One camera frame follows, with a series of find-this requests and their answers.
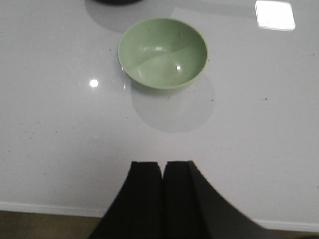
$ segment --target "wooden floor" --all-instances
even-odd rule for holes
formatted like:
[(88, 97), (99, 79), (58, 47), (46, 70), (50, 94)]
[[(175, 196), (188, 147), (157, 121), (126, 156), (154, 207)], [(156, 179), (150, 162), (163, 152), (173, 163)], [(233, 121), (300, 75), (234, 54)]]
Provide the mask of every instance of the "wooden floor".
[[(0, 239), (86, 239), (99, 218), (0, 211)], [(284, 239), (319, 233), (274, 231)]]

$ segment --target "bowl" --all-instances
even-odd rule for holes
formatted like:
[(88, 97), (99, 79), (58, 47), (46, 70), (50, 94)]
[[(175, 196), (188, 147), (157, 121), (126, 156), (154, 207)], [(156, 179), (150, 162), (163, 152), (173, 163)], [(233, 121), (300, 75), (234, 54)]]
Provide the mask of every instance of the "bowl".
[(122, 35), (118, 45), (122, 70), (140, 84), (174, 89), (192, 83), (207, 61), (201, 35), (171, 18), (140, 21)]

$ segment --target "glossy surface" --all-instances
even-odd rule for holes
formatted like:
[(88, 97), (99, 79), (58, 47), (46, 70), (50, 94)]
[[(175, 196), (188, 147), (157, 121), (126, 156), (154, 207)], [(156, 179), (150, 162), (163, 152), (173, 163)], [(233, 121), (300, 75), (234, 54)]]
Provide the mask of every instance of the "glossy surface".
[[(290, 3), (293, 31), (260, 29), (255, 0), (0, 1), (0, 210), (102, 216), (131, 161), (194, 160), (262, 225), (319, 231), (319, 1)], [(205, 39), (186, 88), (121, 70), (122, 34), (152, 17)]]
[(142, 85), (172, 89), (190, 84), (201, 72), (207, 48), (191, 26), (175, 19), (154, 18), (123, 34), (118, 57), (124, 71)]

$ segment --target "table surface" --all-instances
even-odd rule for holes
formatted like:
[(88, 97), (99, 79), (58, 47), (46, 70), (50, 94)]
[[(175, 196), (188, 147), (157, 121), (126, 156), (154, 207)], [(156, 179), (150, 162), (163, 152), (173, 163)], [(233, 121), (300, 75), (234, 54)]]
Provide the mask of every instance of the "table surface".
[[(293, 31), (259, 28), (255, 3), (2, 0), (0, 210), (101, 216), (131, 161), (193, 160), (260, 224), (319, 231), (319, 1), (290, 1)], [(117, 59), (121, 34), (158, 16), (207, 43), (177, 92)]]

